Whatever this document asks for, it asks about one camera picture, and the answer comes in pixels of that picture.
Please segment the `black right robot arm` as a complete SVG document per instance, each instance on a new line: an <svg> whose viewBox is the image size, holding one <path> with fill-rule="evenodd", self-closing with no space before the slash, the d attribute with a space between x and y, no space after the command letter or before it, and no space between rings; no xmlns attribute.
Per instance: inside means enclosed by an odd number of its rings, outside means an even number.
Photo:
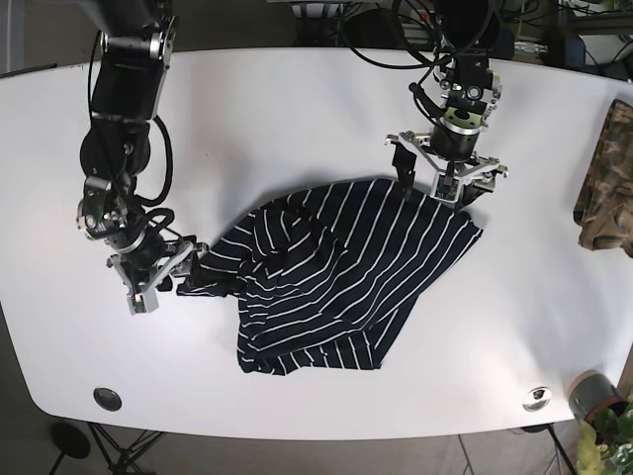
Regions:
<svg viewBox="0 0 633 475"><path fill-rule="evenodd" d="M131 313L151 313L158 293L188 276L208 249L194 236L162 236L175 219L164 205L174 157L157 108L178 19L169 1L84 1L81 8L98 28L92 51L101 62L88 71L90 129L80 148L85 181L77 227L113 250L107 265L127 287ZM160 192L146 198L136 186L149 163L152 125L163 138L166 164Z"/></svg>

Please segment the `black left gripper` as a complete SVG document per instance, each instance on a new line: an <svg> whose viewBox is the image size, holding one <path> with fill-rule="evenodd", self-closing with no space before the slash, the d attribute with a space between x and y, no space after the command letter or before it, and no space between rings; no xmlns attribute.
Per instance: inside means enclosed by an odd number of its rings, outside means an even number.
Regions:
<svg viewBox="0 0 633 475"><path fill-rule="evenodd" d="M480 134L500 100L501 84L498 74L486 64L455 64L440 72L441 105L421 85L409 85L415 104L432 125L431 131L405 131L387 136L386 142L395 147L392 166L405 200L411 196L415 165L422 158L434 171L433 198L460 206L463 194L492 193L497 178L508 174L499 159L476 152Z"/></svg>

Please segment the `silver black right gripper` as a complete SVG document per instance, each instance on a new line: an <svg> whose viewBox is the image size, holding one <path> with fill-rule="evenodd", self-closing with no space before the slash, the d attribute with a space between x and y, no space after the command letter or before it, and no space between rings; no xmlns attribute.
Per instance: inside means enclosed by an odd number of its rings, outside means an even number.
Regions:
<svg viewBox="0 0 633 475"><path fill-rule="evenodd" d="M165 242L160 232L174 212L157 208L145 212L118 202L117 193L85 193L78 205L78 227L92 240L102 240L121 258L121 278L128 289L132 315L158 309L158 292L202 291L214 283L199 258L208 252L203 242Z"/></svg>

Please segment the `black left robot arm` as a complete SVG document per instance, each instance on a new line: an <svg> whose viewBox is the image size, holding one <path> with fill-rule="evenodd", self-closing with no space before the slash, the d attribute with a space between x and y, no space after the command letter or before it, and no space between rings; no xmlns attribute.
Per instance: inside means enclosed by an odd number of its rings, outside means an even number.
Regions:
<svg viewBox="0 0 633 475"><path fill-rule="evenodd" d="M406 49L415 60L413 68L435 79L443 102L437 104L426 93L422 79L411 83L414 105L431 129L389 135L387 141L395 148L392 165L404 197L412 194L415 165L423 158L434 171L431 197L465 207L494 192L497 178L508 175L499 159L476 151L502 93L500 77L490 67L500 25L492 1L437 1L427 17L433 56Z"/></svg>

